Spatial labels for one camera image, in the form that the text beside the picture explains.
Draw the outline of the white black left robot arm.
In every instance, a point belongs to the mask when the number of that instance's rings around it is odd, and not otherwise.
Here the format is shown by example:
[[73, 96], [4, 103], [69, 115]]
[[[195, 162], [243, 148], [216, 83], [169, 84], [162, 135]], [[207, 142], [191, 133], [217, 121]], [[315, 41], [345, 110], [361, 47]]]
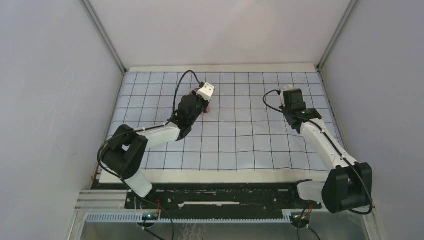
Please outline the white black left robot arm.
[[161, 125], [140, 129], [126, 124], [119, 126], [99, 148], [99, 166], [132, 190], [143, 208], [153, 207], [157, 196], [151, 191], [152, 183], [140, 169], [145, 152], [158, 145], [184, 139], [199, 116], [207, 113], [211, 99], [210, 95], [192, 92], [181, 98], [178, 108]]

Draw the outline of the pink patterned mug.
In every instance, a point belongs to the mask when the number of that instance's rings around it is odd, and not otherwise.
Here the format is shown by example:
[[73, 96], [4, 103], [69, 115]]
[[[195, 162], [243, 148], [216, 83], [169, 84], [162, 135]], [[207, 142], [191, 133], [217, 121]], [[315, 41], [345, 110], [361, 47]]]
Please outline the pink patterned mug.
[[[200, 87], [197, 87], [197, 88], [195, 88], [195, 89], [193, 89], [190, 93], [192, 94], [192, 95], [197, 95], [197, 91], [198, 90], [200, 90], [201, 88]], [[206, 106], [206, 108], [200, 113], [200, 115], [201, 116], [204, 116], [205, 114], [208, 114], [208, 113], [210, 113], [211, 112], [211, 108], [210, 108], [210, 106], [207, 104], [207, 106]]]

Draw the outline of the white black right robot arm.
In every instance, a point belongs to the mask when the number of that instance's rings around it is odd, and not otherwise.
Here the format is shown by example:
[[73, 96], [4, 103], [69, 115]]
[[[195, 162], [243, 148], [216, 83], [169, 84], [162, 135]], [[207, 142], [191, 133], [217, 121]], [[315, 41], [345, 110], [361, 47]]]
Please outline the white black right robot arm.
[[289, 203], [302, 208], [308, 201], [322, 203], [330, 213], [350, 211], [368, 206], [368, 215], [374, 208], [372, 199], [373, 170], [359, 163], [335, 140], [315, 108], [307, 108], [302, 90], [289, 84], [279, 93], [282, 111], [289, 126], [312, 145], [327, 171], [325, 181], [308, 180], [297, 185], [289, 194]]

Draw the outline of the white checked tablecloth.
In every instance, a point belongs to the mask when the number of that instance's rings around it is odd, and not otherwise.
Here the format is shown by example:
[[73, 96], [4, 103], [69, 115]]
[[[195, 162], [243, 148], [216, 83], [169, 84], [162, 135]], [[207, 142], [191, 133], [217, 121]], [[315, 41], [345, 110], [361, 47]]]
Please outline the white checked tablecloth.
[[210, 112], [197, 119], [183, 140], [151, 148], [143, 157], [143, 169], [324, 172], [313, 146], [276, 111], [281, 103], [276, 90], [289, 84], [302, 91], [307, 107], [317, 109], [336, 141], [342, 142], [316, 72], [128, 72], [108, 137], [123, 124], [162, 124], [199, 82], [215, 87]]

